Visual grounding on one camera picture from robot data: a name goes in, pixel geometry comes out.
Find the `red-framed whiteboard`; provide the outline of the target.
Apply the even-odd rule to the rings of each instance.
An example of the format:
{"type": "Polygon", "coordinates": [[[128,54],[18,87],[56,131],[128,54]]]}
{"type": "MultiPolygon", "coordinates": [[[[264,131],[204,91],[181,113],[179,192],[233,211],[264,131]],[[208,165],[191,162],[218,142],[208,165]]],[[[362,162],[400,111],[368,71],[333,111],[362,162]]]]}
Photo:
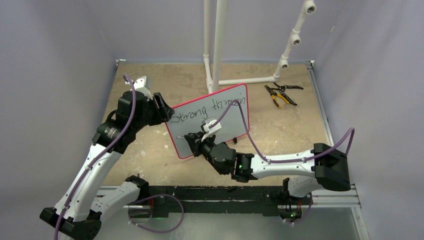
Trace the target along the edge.
{"type": "Polygon", "coordinates": [[[193,155],[184,135],[200,132],[204,122],[218,120],[229,105],[232,106],[220,120],[221,129],[216,133],[215,141],[220,143],[242,137],[250,130],[246,84],[227,87],[173,107],[174,114],[165,124],[180,159],[193,155]]]}

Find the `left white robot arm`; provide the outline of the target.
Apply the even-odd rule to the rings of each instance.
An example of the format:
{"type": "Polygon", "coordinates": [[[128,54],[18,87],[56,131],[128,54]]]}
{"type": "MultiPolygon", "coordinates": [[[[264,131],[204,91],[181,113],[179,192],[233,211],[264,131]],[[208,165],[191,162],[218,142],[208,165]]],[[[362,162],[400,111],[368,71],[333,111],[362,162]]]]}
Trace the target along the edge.
{"type": "Polygon", "coordinates": [[[54,228],[55,240],[93,240],[102,225],[125,205],[148,201],[149,183],[135,175],[103,197],[98,197],[98,191],[137,133],[146,126],[169,121],[173,114],[159,92],[130,90],[119,98],[117,109],[98,126],[86,160],[69,189],[55,206],[40,213],[40,219],[54,228]]]}

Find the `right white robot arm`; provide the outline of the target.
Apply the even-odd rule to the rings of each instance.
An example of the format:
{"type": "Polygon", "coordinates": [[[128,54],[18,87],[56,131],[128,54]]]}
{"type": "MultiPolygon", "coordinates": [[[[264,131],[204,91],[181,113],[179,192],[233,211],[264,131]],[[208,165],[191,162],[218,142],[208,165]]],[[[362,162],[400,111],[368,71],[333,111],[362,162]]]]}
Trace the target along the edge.
{"type": "Polygon", "coordinates": [[[204,132],[183,137],[195,157],[203,156],[220,175],[247,183],[273,176],[287,176],[280,196],[288,204],[315,190],[345,192],[351,189],[347,154],[334,146],[315,143],[313,149],[281,155],[241,153],[204,132]]]}

